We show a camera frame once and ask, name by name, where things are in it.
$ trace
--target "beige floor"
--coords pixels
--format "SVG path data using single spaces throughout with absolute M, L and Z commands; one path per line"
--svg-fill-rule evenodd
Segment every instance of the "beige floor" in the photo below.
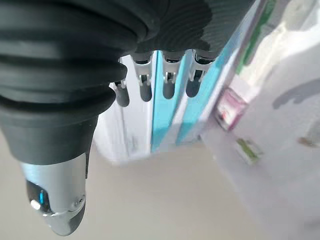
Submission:
M 19 165 L 0 134 L 0 239 L 53 240 L 27 201 Z M 91 152 L 84 219 L 69 240 L 261 240 L 202 144 L 125 167 Z

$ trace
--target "robotic hand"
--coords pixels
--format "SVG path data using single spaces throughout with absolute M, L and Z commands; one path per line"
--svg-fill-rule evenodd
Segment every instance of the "robotic hand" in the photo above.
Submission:
M 151 54 L 164 55 L 172 98 L 185 50 L 195 49 L 186 93 L 194 97 L 254 0 L 2 0 L 0 123 L 20 162 L 31 206 L 62 236 L 86 206 L 89 152 L 98 115 L 129 104 L 131 54 L 140 94 L 152 97 Z

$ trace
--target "green label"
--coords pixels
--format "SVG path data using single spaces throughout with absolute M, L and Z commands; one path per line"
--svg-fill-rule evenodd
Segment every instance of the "green label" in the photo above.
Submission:
M 252 36 L 251 36 L 251 39 L 250 39 L 248 45 L 245 48 L 245 51 L 241 57 L 240 63 L 237 66 L 236 74 L 238 74 L 238 75 L 240 74 L 244 65 L 246 65 L 248 63 L 251 54 L 254 53 L 254 49 L 256 47 L 256 44 L 258 43 L 258 39 L 259 39 L 259 36 L 262 31 L 262 27 L 263 27 L 263 25 L 265 25 L 268 22 L 272 12 L 275 9 L 276 3 L 277 3 L 277 0 L 268 0 L 267 3 L 265 4 L 263 13 L 262 13 L 254 31 L 253 31 L 253 33 L 252 33 Z

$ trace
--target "blue panel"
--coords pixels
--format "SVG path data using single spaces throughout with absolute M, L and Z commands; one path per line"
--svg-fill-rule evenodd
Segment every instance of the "blue panel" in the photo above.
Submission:
M 172 124 L 177 105 L 181 98 L 181 88 L 184 87 L 183 75 L 184 70 L 187 69 L 185 65 L 186 56 L 184 56 L 181 60 L 179 74 L 177 75 L 175 81 L 174 95 L 171 99 L 166 99 L 163 95 L 163 56 L 160 51 L 157 51 L 152 122 L 152 152 L 159 147 Z
M 214 61 L 207 74 L 204 76 L 198 94 L 189 98 L 184 112 L 183 121 L 176 140 L 179 145 L 188 135 L 189 131 L 197 123 L 204 108 L 206 107 L 210 96 L 216 86 L 219 76 L 232 55 L 239 39 L 240 32 L 235 32 L 229 42 L 222 50 L 219 57 Z

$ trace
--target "blue led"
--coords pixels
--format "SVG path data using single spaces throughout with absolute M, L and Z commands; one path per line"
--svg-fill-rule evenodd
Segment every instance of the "blue led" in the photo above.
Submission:
M 44 192 L 40 192 L 40 196 L 39 196 L 39 202 L 40 204 L 44 204 Z

